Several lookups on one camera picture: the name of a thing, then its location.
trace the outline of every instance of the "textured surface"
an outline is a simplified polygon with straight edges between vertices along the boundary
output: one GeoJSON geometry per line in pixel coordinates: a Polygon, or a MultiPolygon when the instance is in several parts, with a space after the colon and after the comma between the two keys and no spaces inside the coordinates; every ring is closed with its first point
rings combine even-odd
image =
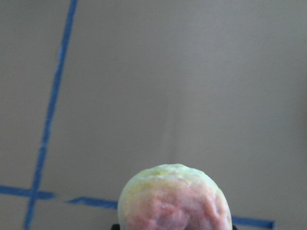
{"type": "MultiPolygon", "coordinates": [[[[0,184],[31,185],[68,4],[1,3],[0,184]]],[[[140,170],[177,162],[214,178],[232,214],[306,228],[306,11],[80,1],[42,178],[59,202],[39,201],[33,230],[107,227],[116,212],[62,201],[117,200],[140,170]]],[[[26,198],[0,197],[0,228],[21,229],[26,198]]]]}
{"type": "Polygon", "coordinates": [[[232,230],[223,192],[204,172],[182,164],[143,170],[118,203],[123,230],[232,230]]]}

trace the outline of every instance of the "gray wall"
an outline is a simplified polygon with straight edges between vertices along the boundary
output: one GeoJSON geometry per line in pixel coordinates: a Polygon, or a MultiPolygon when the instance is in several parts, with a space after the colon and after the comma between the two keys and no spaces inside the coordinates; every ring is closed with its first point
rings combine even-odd
{"type": "MultiPolygon", "coordinates": [[[[29,188],[69,1],[2,1],[0,184],[29,188]]],[[[205,171],[233,215],[306,228],[307,2],[80,1],[33,229],[97,230],[138,171],[205,171]]],[[[0,228],[25,198],[0,195],[0,228]]]]}

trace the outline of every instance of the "blue tape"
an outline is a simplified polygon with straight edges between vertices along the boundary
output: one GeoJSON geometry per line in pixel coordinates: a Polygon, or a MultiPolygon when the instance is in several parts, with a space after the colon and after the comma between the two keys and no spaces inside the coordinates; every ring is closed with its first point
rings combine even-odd
{"type": "Polygon", "coordinates": [[[243,217],[232,217],[232,223],[234,225],[243,225],[243,226],[258,227],[264,229],[273,229],[275,227],[275,222],[272,220],[243,218],[243,217]]]}
{"type": "Polygon", "coordinates": [[[39,190],[39,186],[41,182],[44,162],[45,162],[46,155],[47,155],[47,146],[48,146],[48,142],[49,142],[49,138],[51,134],[51,125],[52,125],[52,120],[54,117],[56,103],[58,99],[59,87],[61,83],[62,72],[63,72],[64,62],[65,62],[65,57],[66,57],[66,51],[68,48],[69,38],[71,35],[71,28],[72,28],[73,17],[74,17],[76,6],[77,6],[77,1],[78,0],[71,0],[68,15],[67,15],[64,35],[62,39],[62,45],[61,45],[61,49],[59,53],[59,63],[56,68],[56,72],[54,76],[50,101],[49,101],[49,105],[47,109],[47,116],[45,120],[45,128],[44,128],[43,137],[41,141],[41,147],[38,153],[38,159],[36,162],[35,174],[34,174],[34,179],[32,183],[32,189],[30,192],[30,199],[28,203],[27,213],[26,213],[25,220],[24,220],[25,230],[30,230],[31,222],[33,219],[34,208],[35,208],[35,202],[38,198],[38,190],[39,190]]]}
{"type": "MultiPolygon", "coordinates": [[[[23,188],[0,185],[0,194],[30,197],[31,189],[23,189],[23,188]]],[[[50,199],[55,199],[55,198],[56,196],[52,192],[43,192],[43,191],[37,192],[37,199],[50,200],[50,199]]],[[[117,201],[91,198],[91,197],[85,197],[85,196],[74,198],[72,200],[66,201],[66,203],[75,204],[75,205],[87,205],[87,206],[93,206],[93,207],[99,207],[99,208],[111,208],[111,209],[118,208],[117,201]]],[[[272,220],[232,216],[232,223],[234,225],[242,225],[242,226],[277,230],[276,222],[272,220]]]]}
{"type": "MultiPolygon", "coordinates": [[[[30,197],[31,189],[0,185],[0,194],[30,197]]],[[[37,192],[37,198],[43,200],[50,200],[56,198],[56,196],[54,195],[54,193],[39,191],[37,192]]]]}
{"type": "Polygon", "coordinates": [[[112,209],[117,209],[117,205],[118,205],[117,201],[96,199],[96,198],[90,198],[90,197],[84,197],[84,196],[75,198],[73,200],[69,200],[67,201],[67,203],[84,204],[84,205],[89,205],[89,206],[112,208],[112,209]]]}

